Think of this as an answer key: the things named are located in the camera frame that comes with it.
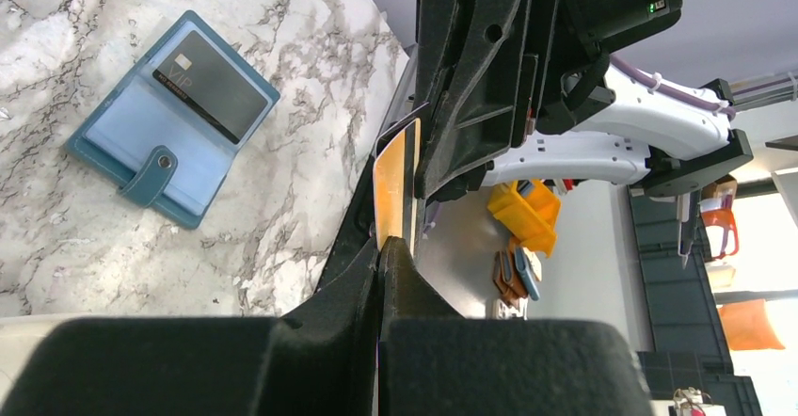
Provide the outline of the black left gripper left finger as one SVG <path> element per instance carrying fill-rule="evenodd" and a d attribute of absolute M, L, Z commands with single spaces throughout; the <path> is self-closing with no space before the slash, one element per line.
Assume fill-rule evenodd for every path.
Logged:
<path fill-rule="evenodd" d="M 85 317 L 34 350 L 5 415 L 368 415 L 377 249 L 282 317 Z"/>

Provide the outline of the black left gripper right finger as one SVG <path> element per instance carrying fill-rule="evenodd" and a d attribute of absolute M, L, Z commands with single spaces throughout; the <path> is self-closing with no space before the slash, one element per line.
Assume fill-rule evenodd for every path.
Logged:
<path fill-rule="evenodd" d="M 378 409 L 383 415 L 648 415 L 636 353 L 605 323 L 460 316 L 389 237 Z"/>

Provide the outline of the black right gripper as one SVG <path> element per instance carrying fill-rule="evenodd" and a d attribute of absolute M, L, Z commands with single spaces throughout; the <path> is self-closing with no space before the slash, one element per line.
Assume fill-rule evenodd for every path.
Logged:
<path fill-rule="evenodd" d="M 417 0 L 415 98 L 428 110 L 418 197 L 509 149 L 530 2 Z M 533 0 L 535 131 L 561 135 L 613 105 L 611 55 L 673 26 L 681 8 L 682 0 Z"/>

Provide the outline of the black credit card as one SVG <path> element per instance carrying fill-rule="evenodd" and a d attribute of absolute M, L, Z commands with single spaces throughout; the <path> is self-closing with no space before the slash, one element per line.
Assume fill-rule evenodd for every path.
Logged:
<path fill-rule="evenodd" d="M 197 29 L 188 30 L 154 65 L 152 77 L 233 145 L 244 141 L 279 99 Z"/>
<path fill-rule="evenodd" d="M 414 120 L 423 119 L 429 112 L 429 102 L 424 102 L 418 108 L 413 109 L 403 118 L 390 125 L 388 130 L 381 134 L 375 144 L 374 157 L 377 157 L 388 146 L 392 139 L 397 136 L 403 129 L 405 129 Z"/>

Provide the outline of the gold credit card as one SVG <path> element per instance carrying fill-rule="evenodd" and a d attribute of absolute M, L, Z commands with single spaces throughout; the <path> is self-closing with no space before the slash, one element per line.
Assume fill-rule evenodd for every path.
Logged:
<path fill-rule="evenodd" d="M 414 253 L 418 224 L 415 174 L 420 162 L 421 120 L 409 120 L 401 129 L 394 125 L 392 136 L 376 156 L 373 167 L 375 236 L 382 248 L 389 237 L 403 238 Z"/>

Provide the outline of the blue leather card holder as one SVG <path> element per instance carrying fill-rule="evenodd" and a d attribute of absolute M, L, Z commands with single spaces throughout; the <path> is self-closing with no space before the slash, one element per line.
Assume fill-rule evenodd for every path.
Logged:
<path fill-rule="evenodd" d="M 72 156 L 117 185 L 119 194 L 193 230 L 204 219 L 244 141 L 231 144 L 152 77 L 190 29 L 242 71 L 279 91 L 193 10 L 188 10 L 120 79 L 66 143 Z"/>

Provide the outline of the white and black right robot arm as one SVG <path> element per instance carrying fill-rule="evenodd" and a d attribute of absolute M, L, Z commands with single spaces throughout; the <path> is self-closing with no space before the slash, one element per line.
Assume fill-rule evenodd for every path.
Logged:
<path fill-rule="evenodd" d="M 454 200 L 538 178 L 691 194 L 751 161 L 728 85 L 673 84 L 617 52 L 682 0 L 417 0 L 414 190 Z"/>

